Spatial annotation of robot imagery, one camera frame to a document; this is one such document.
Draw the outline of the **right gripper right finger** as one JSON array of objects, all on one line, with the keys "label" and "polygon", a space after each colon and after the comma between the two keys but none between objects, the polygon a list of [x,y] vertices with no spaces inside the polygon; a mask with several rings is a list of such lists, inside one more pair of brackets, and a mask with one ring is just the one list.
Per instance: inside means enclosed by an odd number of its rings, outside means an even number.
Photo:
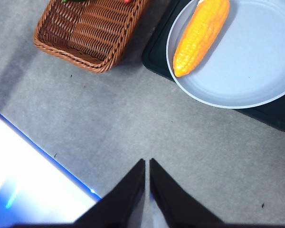
[{"label": "right gripper right finger", "polygon": [[189,195],[154,158],[149,167],[150,192],[170,228],[285,228],[283,224],[225,223]]}]

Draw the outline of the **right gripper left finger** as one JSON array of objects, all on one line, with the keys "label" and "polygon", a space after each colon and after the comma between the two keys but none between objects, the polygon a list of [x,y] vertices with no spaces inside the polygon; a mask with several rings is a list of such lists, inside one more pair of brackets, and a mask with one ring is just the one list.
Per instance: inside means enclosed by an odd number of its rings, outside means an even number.
[{"label": "right gripper left finger", "polygon": [[145,192],[145,160],[140,159],[118,184],[73,223],[15,224],[12,228],[127,228]]}]

